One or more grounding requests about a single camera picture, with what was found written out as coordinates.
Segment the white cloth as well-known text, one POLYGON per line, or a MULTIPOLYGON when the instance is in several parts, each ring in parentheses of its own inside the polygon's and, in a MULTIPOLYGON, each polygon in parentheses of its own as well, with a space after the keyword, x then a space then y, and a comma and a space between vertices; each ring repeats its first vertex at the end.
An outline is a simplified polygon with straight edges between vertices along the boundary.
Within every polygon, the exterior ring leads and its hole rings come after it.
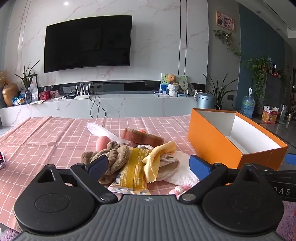
POLYGON ((156 181, 166 181, 176 186, 196 185, 199 179, 190 170, 189 158, 188 154, 180 151, 162 154, 156 181))

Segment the brown plush toy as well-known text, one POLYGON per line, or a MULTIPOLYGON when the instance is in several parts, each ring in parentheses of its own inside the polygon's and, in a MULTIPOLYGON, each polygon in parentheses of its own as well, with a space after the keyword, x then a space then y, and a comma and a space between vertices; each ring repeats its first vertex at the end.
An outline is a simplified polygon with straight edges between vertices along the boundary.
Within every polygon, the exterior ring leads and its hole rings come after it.
POLYGON ((130 147, 125 143, 118 144, 116 141, 110 141, 107 144, 106 149, 101 151, 87 151, 81 155, 81 162, 85 165, 90 164, 96 158, 100 156, 107 156, 108 169, 105 174, 99 179, 99 183, 102 185, 111 184, 115 181, 120 169, 127 163, 130 158, 130 147))

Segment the pink makeup sponge egg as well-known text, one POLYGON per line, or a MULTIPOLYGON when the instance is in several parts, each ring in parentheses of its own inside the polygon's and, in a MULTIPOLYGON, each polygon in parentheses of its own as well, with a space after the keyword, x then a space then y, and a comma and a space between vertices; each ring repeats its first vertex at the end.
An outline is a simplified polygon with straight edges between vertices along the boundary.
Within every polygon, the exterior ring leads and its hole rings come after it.
POLYGON ((108 138, 107 136, 101 136, 98 138, 97 142, 96 142, 96 151, 102 151, 104 149, 107 148, 107 144, 110 142, 110 138, 108 138))

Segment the yellow snack packet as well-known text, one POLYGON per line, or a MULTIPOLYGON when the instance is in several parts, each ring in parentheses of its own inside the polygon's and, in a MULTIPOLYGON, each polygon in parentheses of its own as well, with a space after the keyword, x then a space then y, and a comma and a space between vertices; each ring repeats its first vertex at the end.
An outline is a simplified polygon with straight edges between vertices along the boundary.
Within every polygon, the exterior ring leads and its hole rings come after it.
POLYGON ((114 193, 150 195, 144 174, 142 160, 149 155, 150 149, 132 148, 130 158, 117 174, 108 190, 114 193))

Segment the white mesh pouch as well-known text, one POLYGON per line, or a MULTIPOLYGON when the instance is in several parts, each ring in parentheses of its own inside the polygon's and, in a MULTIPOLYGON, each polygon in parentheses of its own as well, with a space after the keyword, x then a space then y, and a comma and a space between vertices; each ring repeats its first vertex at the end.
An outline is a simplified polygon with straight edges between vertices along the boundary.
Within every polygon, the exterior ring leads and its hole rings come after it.
POLYGON ((108 137, 111 141, 116 141, 117 143, 126 143, 130 144, 130 141, 122 139, 121 137, 116 136, 112 132, 108 131, 106 128, 96 124, 96 123, 88 123, 87 129, 89 132, 97 137, 108 137))

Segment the yellow cleaning cloth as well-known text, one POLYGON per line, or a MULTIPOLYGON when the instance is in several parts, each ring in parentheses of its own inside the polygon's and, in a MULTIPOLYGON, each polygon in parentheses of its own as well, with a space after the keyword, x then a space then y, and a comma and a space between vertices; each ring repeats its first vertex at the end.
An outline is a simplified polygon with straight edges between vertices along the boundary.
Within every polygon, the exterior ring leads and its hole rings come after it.
POLYGON ((144 163, 144 174, 147 183, 155 182, 159 172, 161 163, 161 155, 174 153, 176 151, 176 143, 169 141, 152 149, 148 156, 146 156, 142 162, 144 163))

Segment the brown pink sponge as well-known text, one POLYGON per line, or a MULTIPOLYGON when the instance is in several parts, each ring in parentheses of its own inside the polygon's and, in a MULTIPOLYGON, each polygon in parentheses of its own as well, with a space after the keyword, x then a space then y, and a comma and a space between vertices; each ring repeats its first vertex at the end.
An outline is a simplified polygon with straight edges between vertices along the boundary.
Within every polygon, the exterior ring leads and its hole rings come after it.
POLYGON ((165 139, 162 137, 150 133, 142 133, 131 128, 124 128, 121 137, 138 145, 150 145, 152 147, 163 145, 165 142, 165 139))

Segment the beige drawstring bag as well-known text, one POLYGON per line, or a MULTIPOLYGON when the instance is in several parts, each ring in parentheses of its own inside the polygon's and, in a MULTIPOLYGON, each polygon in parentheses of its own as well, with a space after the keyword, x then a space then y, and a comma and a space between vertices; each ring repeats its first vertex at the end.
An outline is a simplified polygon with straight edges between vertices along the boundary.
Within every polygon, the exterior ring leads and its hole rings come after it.
POLYGON ((138 145, 137 148, 147 149, 149 153, 142 160, 147 183, 165 181, 177 172, 180 161, 173 156, 176 151, 175 142, 169 141, 154 148, 150 145, 138 145))

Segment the orange cardboard box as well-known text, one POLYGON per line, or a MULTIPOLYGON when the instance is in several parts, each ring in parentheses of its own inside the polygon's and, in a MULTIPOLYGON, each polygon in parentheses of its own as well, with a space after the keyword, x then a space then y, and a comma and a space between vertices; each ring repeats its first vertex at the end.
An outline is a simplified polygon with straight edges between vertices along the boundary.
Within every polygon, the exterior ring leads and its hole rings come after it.
POLYGON ((197 156, 228 168, 257 163, 278 170, 288 146, 251 119, 234 111, 192 109, 188 140, 197 156))

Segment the red gift bag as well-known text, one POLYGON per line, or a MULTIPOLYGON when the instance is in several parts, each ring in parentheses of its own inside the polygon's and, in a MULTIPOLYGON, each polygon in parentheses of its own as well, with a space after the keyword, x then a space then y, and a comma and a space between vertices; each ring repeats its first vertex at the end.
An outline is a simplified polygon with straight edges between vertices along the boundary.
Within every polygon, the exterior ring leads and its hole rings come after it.
POLYGON ((263 113, 261 121, 267 124, 275 124, 279 115, 279 108, 271 108, 269 105, 263 107, 263 113))

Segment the blue water jug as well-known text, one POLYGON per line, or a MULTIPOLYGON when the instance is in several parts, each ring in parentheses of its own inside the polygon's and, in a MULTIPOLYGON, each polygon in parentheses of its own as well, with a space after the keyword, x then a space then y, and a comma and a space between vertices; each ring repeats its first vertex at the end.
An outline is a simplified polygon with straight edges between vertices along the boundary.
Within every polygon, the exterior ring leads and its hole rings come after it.
POLYGON ((245 96, 242 100, 240 113, 247 118, 252 118, 253 111, 255 108, 255 100, 252 96, 252 88, 250 87, 248 90, 248 96, 245 96))

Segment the pink checkered tablecloth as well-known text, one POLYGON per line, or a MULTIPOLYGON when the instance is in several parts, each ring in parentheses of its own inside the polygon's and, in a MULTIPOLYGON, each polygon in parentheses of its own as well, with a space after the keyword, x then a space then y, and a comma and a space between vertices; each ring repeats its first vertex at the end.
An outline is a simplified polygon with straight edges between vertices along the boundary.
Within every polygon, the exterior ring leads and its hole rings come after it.
POLYGON ((13 207, 18 196, 46 164, 66 169, 79 163, 83 152, 96 148, 97 137, 88 123, 105 127, 115 135, 124 128, 144 130, 174 141, 177 150, 188 155, 195 150, 187 139, 190 116, 154 118, 29 118, 1 135, 1 153, 6 166, 1 169, 1 223, 17 228, 13 207))

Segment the grey metal trash can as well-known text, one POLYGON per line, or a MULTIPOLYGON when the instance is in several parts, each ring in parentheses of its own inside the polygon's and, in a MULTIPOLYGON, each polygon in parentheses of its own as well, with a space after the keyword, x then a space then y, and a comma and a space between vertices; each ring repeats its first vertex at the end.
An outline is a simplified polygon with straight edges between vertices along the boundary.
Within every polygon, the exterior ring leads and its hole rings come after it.
POLYGON ((209 93, 198 93, 196 96, 197 108, 215 109, 216 97, 209 93))

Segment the white marble tv console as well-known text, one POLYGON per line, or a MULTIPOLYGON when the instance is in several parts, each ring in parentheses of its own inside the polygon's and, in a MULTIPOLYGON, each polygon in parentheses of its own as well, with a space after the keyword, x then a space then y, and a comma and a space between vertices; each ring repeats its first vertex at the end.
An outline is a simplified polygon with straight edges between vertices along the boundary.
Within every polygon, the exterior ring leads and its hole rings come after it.
POLYGON ((154 94, 102 94, 87 99, 51 99, 1 109, 3 126, 14 126, 27 118, 138 118, 190 114, 194 97, 157 97, 154 94))

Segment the white wifi router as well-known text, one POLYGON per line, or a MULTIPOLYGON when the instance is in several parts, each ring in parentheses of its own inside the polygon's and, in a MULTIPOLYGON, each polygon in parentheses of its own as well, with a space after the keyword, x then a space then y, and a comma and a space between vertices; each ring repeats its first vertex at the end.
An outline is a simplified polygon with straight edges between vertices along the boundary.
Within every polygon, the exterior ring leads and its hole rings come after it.
POLYGON ((91 84, 80 84, 80 89, 76 85, 76 96, 74 99, 89 99, 90 98, 90 86, 91 84))

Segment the potted plant near bin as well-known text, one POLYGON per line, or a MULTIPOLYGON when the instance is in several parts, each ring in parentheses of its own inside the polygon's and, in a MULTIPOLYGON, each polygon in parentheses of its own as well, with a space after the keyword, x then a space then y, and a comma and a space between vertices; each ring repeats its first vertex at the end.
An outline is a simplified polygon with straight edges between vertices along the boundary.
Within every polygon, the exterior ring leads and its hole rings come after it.
POLYGON ((215 106, 217 106, 217 108, 219 109, 222 109, 222 103, 223 103, 224 97, 229 93, 236 92, 235 89, 227 89, 227 88, 229 87, 229 85, 237 82, 238 79, 234 79, 230 82, 226 82, 228 73, 226 73, 226 75, 224 76, 221 82, 219 82, 218 79, 214 81, 209 73, 203 74, 203 76, 206 79, 206 83, 210 85, 210 90, 208 92, 213 96, 215 96, 216 98, 215 106))

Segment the small teddy bear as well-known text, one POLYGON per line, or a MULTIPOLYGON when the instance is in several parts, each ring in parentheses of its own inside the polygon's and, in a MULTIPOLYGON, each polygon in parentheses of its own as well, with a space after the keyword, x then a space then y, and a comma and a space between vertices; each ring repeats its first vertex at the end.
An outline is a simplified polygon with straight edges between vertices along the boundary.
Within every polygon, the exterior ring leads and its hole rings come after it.
POLYGON ((176 82, 176 76, 173 74, 168 74, 168 76, 166 77, 166 81, 168 84, 173 84, 176 82))

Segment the green plant in glass vase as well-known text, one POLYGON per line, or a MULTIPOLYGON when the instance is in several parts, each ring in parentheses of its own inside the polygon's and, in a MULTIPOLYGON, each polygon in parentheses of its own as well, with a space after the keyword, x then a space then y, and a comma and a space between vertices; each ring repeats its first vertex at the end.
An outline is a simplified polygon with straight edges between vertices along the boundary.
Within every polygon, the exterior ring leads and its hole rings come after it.
POLYGON ((34 78, 34 76, 36 75, 36 73, 34 73, 32 70, 33 68, 39 63, 39 61, 37 61, 33 66, 27 66, 27 68, 23 67, 23 71, 22 71, 22 75, 17 75, 15 74, 15 76, 17 76, 18 78, 20 78, 23 82, 23 85, 25 87, 25 103, 26 104, 30 104, 32 102, 32 94, 30 92, 30 85, 32 83, 32 80, 34 78))

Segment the gold vase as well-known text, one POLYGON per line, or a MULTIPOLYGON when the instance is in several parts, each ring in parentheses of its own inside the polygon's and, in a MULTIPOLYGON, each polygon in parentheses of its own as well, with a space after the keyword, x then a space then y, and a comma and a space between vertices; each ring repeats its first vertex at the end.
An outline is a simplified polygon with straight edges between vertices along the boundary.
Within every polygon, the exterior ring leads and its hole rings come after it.
POLYGON ((10 83, 3 88, 3 98, 7 106, 13 105, 13 98, 18 95, 18 86, 10 83))

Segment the black wall television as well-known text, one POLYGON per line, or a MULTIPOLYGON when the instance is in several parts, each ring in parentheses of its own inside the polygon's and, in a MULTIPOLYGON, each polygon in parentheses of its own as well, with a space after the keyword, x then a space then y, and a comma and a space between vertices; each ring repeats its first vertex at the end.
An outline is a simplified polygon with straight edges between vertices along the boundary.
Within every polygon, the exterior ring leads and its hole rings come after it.
POLYGON ((132 16, 93 16, 46 27, 44 72, 130 65, 132 16))

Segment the framed wall picture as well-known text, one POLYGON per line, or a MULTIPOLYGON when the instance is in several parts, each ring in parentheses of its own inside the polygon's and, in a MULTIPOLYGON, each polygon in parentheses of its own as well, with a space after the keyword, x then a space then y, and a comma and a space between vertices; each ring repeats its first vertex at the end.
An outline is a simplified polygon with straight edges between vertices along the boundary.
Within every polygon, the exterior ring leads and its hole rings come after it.
POLYGON ((232 32, 235 31, 235 21, 234 18, 220 12, 216 11, 216 25, 230 30, 232 32))

